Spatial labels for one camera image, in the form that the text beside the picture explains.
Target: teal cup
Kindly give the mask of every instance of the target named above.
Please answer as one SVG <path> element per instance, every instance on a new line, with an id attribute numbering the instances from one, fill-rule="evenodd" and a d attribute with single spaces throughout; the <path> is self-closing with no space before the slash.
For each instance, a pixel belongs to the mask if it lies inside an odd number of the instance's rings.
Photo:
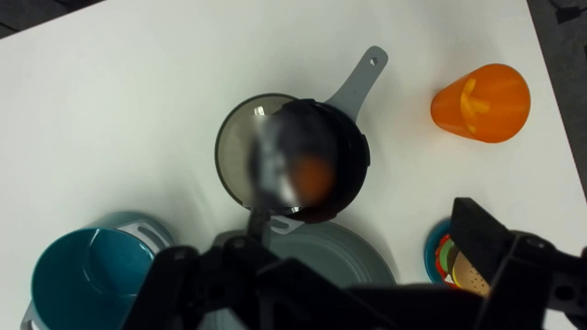
<path id="1" fill-rule="evenodd" d="M 142 213 L 114 213 L 61 237 L 35 266 L 22 330 L 122 328 L 155 255 L 171 244 Z"/>

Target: white table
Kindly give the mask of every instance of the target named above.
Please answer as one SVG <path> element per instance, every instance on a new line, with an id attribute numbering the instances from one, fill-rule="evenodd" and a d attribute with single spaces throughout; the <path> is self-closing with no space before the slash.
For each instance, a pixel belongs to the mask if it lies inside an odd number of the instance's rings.
<path id="1" fill-rule="evenodd" d="M 158 215 L 200 251 L 243 227 L 215 171 L 222 119 L 265 92 L 323 101 L 373 44 L 391 55 L 360 114 L 373 165 L 340 222 L 400 282 L 428 281 L 422 244 L 455 196 L 565 251 L 587 244 L 525 0 L 109 0 L 0 42 L 0 328 L 17 328 L 43 249 L 103 213 Z M 435 92 L 487 62 L 532 92 L 527 127 L 501 145 L 430 119 Z"/>

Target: orange plastic cup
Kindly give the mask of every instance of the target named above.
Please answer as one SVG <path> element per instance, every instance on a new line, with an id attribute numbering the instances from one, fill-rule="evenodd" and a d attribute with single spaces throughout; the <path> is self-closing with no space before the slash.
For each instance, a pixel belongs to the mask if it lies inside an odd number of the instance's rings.
<path id="1" fill-rule="evenodd" d="M 457 136 L 501 143 L 516 136 L 531 114 L 527 81 L 510 66 L 488 64 L 441 90 L 433 121 Z"/>

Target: measuring cup handle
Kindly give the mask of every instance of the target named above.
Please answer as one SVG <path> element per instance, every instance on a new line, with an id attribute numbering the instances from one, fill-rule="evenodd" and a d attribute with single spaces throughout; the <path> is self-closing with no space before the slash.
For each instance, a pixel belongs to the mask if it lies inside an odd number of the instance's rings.
<path id="1" fill-rule="evenodd" d="M 277 233 L 277 235 L 290 235 L 299 226 L 303 226 L 303 222 L 298 222 L 298 220 L 292 220 L 292 218 L 285 218 L 285 216 L 274 216 L 272 222 L 270 222 L 272 231 Z"/>
<path id="2" fill-rule="evenodd" d="M 356 121 L 371 86 L 378 81 L 388 61 L 389 57 L 382 48 L 369 48 L 345 84 L 327 101 L 327 105 L 345 112 Z"/>
<path id="3" fill-rule="evenodd" d="M 37 312 L 33 303 L 30 303 L 30 306 L 24 312 L 24 317 L 21 321 L 21 330 L 41 330 L 41 326 L 37 325 Z"/>

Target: gray handle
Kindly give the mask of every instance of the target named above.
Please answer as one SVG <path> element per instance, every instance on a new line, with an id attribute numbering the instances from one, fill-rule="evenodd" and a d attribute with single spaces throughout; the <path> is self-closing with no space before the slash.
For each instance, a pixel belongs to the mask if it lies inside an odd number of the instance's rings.
<path id="1" fill-rule="evenodd" d="M 43 330 L 44 326 L 39 325 L 39 317 L 37 317 L 37 312 L 35 312 L 35 306 L 33 303 L 30 303 L 30 306 L 26 308 L 26 314 L 21 321 L 21 330 Z"/>
<path id="2" fill-rule="evenodd" d="M 378 81 L 380 73 L 388 64 L 388 53 L 373 46 L 365 51 L 364 59 L 356 64 L 345 84 L 327 101 L 327 105 L 345 112 L 353 121 L 356 121 L 362 105 Z"/>

